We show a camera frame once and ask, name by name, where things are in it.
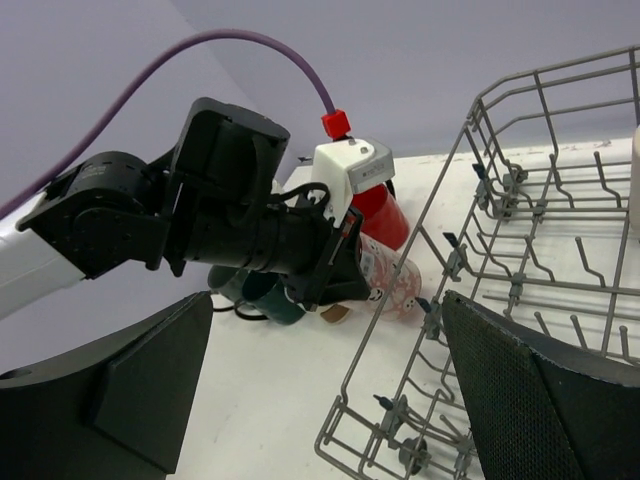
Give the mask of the cream small cup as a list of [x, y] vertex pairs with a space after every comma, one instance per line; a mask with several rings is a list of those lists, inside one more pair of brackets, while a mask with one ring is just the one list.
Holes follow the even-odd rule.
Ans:
[[319, 315], [320, 318], [327, 324], [336, 325], [344, 321], [350, 313], [351, 310], [349, 308], [343, 305], [334, 304], [331, 306], [327, 306], [319, 313]]

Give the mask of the red mug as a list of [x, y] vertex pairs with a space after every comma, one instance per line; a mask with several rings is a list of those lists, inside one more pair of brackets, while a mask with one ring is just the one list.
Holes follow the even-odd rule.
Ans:
[[385, 184], [356, 194], [351, 205], [363, 215], [361, 232], [392, 250], [409, 237], [408, 220]]

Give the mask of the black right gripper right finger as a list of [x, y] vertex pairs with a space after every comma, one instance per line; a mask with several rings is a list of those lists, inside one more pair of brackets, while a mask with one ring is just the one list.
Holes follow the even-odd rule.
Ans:
[[453, 290], [442, 320], [485, 478], [638, 478], [638, 368]]

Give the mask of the grey mug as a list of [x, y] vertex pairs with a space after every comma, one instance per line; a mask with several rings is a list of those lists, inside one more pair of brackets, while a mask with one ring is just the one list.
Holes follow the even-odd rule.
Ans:
[[214, 265], [209, 270], [207, 282], [213, 293], [236, 303], [243, 299], [242, 289], [248, 274], [246, 269]]

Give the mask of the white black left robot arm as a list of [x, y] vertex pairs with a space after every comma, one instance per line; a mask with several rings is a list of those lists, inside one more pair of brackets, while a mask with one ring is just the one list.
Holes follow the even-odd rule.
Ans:
[[309, 197], [319, 182], [272, 189], [288, 141], [256, 112], [201, 98], [157, 160], [108, 151], [57, 177], [1, 222], [2, 315], [127, 261], [272, 272], [307, 310], [366, 300], [362, 215], [336, 226]]

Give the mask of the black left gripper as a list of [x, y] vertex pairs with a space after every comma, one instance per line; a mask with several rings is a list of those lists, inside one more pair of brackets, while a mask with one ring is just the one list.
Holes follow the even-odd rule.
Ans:
[[370, 287], [359, 266], [360, 230], [363, 215], [353, 207], [347, 210], [305, 286], [301, 304], [308, 311], [345, 301], [365, 301]]

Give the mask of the dark teal mug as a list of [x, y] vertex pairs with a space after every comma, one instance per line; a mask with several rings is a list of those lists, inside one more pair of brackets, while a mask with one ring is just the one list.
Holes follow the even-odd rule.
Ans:
[[259, 272], [247, 275], [234, 311], [245, 320], [271, 320], [282, 325], [294, 324], [306, 314], [287, 298], [278, 274]]

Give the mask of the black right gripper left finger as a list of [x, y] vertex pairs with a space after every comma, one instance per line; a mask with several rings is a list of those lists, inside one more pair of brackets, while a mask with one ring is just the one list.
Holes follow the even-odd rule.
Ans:
[[1, 375], [4, 479], [165, 479], [177, 470], [213, 317], [190, 295]]

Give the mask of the pink patterned mug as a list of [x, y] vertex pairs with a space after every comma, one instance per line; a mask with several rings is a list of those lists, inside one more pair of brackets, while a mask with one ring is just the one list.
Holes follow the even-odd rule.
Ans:
[[355, 301], [356, 311], [374, 314], [388, 294], [380, 317], [400, 320], [409, 315], [421, 294], [422, 278], [417, 265], [406, 259], [399, 265], [401, 254], [365, 234], [360, 235], [360, 270], [370, 288], [367, 300]]

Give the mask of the beige tall cup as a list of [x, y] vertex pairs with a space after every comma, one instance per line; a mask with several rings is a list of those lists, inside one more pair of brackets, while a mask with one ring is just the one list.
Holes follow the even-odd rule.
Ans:
[[631, 148], [631, 176], [629, 191], [629, 220], [634, 232], [640, 229], [640, 126], [634, 132]]

